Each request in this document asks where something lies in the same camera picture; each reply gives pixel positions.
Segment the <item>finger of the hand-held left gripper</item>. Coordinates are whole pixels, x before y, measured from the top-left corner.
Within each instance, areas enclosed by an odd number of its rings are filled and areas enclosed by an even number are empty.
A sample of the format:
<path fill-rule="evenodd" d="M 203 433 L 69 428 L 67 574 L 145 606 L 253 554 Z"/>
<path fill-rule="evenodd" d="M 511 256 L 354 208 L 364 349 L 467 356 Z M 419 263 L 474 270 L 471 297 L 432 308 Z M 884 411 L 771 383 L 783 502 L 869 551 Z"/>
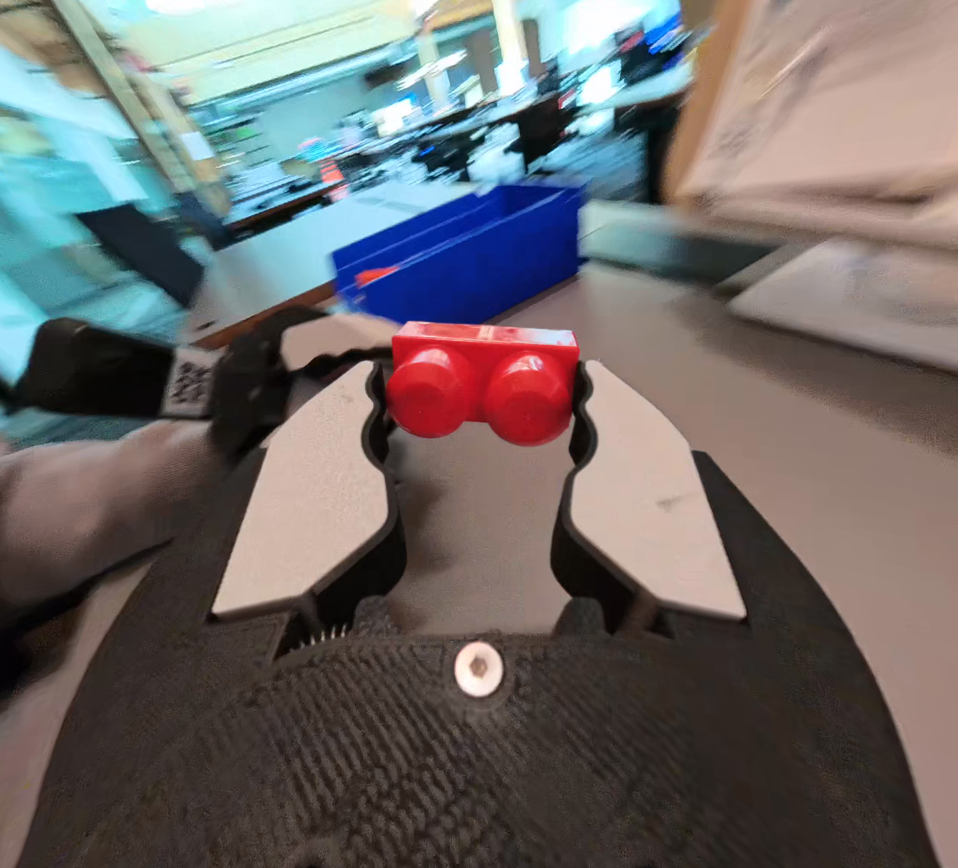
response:
<path fill-rule="evenodd" d="M 298 372 L 323 359 L 337 366 L 344 359 L 389 358 L 398 331 L 398 323 L 375 315 L 324 315 L 283 331 L 281 361 Z"/>

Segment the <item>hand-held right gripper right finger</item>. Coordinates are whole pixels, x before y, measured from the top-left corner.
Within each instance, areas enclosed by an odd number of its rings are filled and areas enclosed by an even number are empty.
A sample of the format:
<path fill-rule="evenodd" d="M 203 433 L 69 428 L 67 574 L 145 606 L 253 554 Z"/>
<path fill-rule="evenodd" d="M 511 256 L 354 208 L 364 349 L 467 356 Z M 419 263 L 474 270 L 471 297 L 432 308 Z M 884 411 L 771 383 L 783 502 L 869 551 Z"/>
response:
<path fill-rule="evenodd" d="M 579 366 L 569 455 L 550 557 L 569 595 L 595 598 L 608 623 L 640 593 L 666 611 L 746 618 L 690 444 L 597 360 Z"/>

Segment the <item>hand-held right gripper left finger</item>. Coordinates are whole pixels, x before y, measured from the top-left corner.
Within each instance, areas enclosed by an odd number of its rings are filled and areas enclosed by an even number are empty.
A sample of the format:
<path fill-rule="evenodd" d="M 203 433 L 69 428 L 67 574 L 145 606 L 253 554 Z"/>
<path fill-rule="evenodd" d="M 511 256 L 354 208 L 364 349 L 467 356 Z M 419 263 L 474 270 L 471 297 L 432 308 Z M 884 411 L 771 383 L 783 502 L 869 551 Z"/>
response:
<path fill-rule="evenodd" d="M 385 376 L 355 363 L 271 437 L 211 614 L 294 612 L 351 623 L 407 562 L 397 484 L 387 466 Z"/>

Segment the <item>red toy brick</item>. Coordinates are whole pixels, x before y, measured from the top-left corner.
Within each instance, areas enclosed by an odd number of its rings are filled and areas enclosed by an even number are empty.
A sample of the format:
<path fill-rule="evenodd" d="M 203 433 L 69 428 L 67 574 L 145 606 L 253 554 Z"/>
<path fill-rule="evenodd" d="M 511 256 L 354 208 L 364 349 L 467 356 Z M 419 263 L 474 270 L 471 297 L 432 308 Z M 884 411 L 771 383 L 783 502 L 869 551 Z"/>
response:
<path fill-rule="evenodd" d="M 411 321 L 391 348 L 388 408 L 411 435 L 438 439 L 476 423 L 530 447 L 569 426 L 581 359 L 571 331 Z"/>

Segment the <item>blue plastic bin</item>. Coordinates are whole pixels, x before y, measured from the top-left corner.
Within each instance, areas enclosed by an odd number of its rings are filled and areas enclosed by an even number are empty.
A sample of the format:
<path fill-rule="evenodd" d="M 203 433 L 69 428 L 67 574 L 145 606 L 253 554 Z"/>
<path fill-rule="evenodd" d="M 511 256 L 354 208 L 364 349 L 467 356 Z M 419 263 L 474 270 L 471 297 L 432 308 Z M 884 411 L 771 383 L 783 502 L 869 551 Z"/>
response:
<path fill-rule="evenodd" d="M 404 324 L 480 324 L 577 275 L 581 185 L 500 184 L 415 215 L 332 253 L 342 304 Z M 400 269 L 367 287 L 368 268 Z"/>

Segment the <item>person's left forearm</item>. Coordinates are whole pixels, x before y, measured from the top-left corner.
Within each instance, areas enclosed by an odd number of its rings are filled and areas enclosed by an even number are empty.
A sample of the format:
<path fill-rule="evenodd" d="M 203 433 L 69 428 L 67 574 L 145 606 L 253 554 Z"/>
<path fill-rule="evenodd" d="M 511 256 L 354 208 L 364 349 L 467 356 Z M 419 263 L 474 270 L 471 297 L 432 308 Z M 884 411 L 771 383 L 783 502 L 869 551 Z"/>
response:
<path fill-rule="evenodd" d="M 175 537 L 232 467 L 208 421 L 116 441 L 2 440 L 2 615 L 20 614 Z"/>

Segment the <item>grey desk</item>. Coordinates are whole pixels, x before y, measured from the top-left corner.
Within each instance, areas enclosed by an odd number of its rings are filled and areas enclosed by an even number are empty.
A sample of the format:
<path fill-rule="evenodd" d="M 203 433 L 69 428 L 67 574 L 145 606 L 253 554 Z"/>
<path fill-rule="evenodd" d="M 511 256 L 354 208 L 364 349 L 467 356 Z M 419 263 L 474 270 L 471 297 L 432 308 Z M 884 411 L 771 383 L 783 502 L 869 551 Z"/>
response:
<path fill-rule="evenodd" d="M 600 263 L 495 321 L 575 331 L 707 452 L 819 581 L 900 731 L 938 859 L 956 866 L 956 378 L 748 324 L 706 287 Z M 409 634 L 544 631 L 567 436 L 395 436 Z"/>

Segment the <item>wooden document stand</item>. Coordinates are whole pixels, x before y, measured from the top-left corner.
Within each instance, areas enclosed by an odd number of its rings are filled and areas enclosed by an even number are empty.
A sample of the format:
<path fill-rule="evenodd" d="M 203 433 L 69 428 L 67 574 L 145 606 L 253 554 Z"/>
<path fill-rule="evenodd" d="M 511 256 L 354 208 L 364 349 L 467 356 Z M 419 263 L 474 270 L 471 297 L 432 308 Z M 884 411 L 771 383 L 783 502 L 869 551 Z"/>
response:
<path fill-rule="evenodd" d="M 957 0 L 718 0 L 667 175 L 801 253 L 727 308 L 956 373 Z"/>

